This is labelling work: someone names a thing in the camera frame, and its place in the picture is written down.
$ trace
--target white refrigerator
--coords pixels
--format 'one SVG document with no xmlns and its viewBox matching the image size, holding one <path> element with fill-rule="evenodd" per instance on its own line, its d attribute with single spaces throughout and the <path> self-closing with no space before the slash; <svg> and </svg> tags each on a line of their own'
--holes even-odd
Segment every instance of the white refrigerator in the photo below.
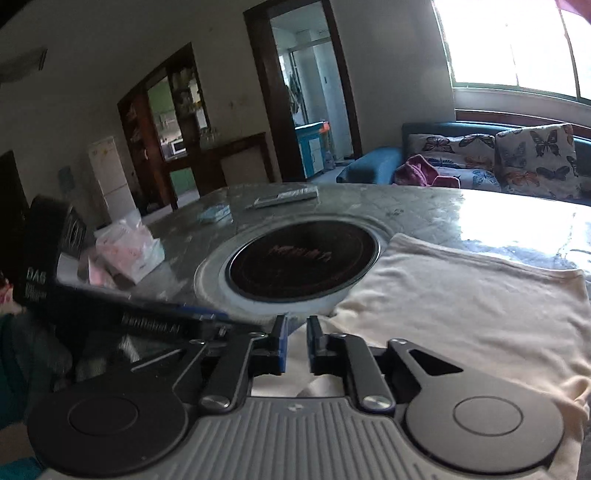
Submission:
<svg viewBox="0 0 591 480">
<path fill-rule="evenodd" d="M 88 155 L 111 222 L 136 209 L 113 137 L 89 145 Z"/>
</svg>

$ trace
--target doorway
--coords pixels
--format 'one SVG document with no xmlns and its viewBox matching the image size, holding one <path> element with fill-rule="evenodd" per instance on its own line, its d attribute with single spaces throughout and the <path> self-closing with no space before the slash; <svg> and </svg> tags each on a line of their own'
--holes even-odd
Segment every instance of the doorway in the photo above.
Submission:
<svg viewBox="0 0 591 480">
<path fill-rule="evenodd" d="M 284 181 L 359 158 L 361 139 L 328 0 L 269 0 L 245 12 Z"/>
<path fill-rule="evenodd" d="M 16 283 L 21 269 L 21 245 L 29 205 L 12 151 L 0 155 L 0 205 L 0 271 L 11 283 Z"/>
</svg>

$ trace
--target metal screw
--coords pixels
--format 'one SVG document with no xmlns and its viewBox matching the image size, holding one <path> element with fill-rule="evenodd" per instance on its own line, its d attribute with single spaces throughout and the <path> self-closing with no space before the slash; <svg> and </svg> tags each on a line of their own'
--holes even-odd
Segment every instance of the metal screw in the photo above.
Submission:
<svg viewBox="0 0 591 480">
<path fill-rule="evenodd" d="M 382 395 L 368 395 L 361 401 L 361 404 L 373 411 L 387 410 L 392 406 L 392 402 Z"/>
<path fill-rule="evenodd" d="M 224 410 L 230 406 L 230 400 L 221 395 L 206 395 L 199 403 L 209 410 Z"/>
</svg>

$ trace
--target window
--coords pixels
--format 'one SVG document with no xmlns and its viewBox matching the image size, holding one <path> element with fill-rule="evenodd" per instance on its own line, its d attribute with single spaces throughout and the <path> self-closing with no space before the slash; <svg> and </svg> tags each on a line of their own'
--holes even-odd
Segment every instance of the window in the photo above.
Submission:
<svg viewBox="0 0 591 480">
<path fill-rule="evenodd" d="M 555 0 L 433 0 L 454 86 L 591 104 L 591 25 Z"/>
</svg>

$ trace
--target butterfly pattern cushion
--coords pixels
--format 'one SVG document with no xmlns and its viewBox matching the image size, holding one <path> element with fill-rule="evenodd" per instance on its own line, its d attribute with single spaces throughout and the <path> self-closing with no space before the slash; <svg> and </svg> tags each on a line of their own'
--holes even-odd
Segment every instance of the butterfly pattern cushion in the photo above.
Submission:
<svg viewBox="0 0 591 480">
<path fill-rule="evenodd" d="M 493 171 L 495 137 L 485 134 L 464 137 L 411 134 L 408 136 L 408 155 L 416 154 L 421 154 L 434 167 Z"/>
<path fill-rule="evenodd" d="M 496 135 L 496 146 L 507 192 L 555 200 L 580 198 L 572 125 L 506 130 Z"/>
<path fill-rule="evenodd" d="M 447 168 L 435 167 L 439 175 L 455 177 L 460 181 L 461 189 L 486 190 L 501 192 L 501 185 L 496 177 L 482 168 Z"/>
</svg>

